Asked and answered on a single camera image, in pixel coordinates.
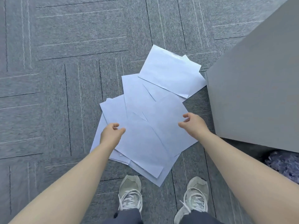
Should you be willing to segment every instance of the gray carpet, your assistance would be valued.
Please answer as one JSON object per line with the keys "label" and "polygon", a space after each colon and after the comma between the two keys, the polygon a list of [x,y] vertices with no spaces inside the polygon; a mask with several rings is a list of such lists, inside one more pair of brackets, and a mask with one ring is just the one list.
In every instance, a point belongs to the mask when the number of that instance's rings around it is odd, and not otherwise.
{"label": "gray carpet", "polygon": [[[0,224],[89,152],[99,103],[123,93],[121,75],[138,73],[152,44],[202,65],[204,74],[286,0],[0,0]],[[213,131],[207,88],[184,102]],[[229,141],[258,157],[270,148]],[[83,223],[118,208],[129,167],[109,161]],[[209,213],[252,223],[196,143],[163,185],[144,177],[144,223],[173,223],[187,182],[210,186]]]}

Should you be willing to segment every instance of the forearm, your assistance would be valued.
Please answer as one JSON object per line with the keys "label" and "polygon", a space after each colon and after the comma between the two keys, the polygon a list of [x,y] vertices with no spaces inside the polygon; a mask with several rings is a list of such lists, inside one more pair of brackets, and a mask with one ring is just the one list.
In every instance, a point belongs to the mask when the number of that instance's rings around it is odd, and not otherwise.
{"label": "forearm", "polygon": [[297,222],[297,184],[210,132],[197,139],[256,223]]}
{"label": "forearm", "polygon": [[99,145],[30,202],[11,223],[80,223],[113,149]]}

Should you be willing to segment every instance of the person's left arm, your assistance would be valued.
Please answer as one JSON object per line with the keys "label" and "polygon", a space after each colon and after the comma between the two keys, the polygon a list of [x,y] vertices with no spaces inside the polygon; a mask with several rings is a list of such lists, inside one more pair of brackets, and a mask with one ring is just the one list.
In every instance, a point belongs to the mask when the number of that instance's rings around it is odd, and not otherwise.
{"label": "person's left arm", "polygon": [[126,130],[118,130],[118,126],[108,124],[101,134],[100,145],[31,201],[10,224],[79,224],[108,158]]}

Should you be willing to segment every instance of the person's right shoe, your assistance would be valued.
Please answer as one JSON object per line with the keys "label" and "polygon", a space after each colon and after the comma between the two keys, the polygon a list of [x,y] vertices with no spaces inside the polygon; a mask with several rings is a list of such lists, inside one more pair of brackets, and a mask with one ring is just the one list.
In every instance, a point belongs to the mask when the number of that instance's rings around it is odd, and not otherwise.
{"label": "person's right shoe", "polygon": [[174,217],[174,224],[179,224],[184,215],[190,214],[192,210],[207,212],[207,201],[209,199],[209,188],[207,181],[200,177],[192,178],[184,195],[183,207]]}
{"label": "person's right shoe", "polygon": [[137,208],[141,213],[141,181],[138,176],[127,175],[119,187],[119,211]]}

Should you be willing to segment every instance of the hand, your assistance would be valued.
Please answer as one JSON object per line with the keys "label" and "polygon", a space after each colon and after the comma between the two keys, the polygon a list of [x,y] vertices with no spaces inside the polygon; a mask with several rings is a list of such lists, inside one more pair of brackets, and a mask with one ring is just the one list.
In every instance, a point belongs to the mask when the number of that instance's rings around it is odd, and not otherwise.
{"label": "hand", "polygon": [[179,127],[185,129],[195,139],[199,140],[202,134],[210,132],[205,121],[198,115],[188,112],[183,114],[183,117],[187,119],[184,122],[179,122]]}
{"label": "hand", "polygon": [[100,144],[107,145],[112,150],[118,145],[121,136],[125,133],[126,129],[118,129],[118,123],[108,124],[101,133]]}

